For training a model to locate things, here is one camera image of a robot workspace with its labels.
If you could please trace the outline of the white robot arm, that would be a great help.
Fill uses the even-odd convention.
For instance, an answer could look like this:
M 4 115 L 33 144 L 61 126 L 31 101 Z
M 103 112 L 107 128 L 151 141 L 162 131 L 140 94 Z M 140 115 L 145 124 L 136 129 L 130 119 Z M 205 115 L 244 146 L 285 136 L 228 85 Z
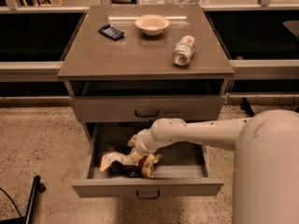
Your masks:
M 233 224 L 299 224 L 299 114 L 270 110 L 246 119 L 158 119 L 128 146 L 139 160 L 176 142 L 235 153 Z

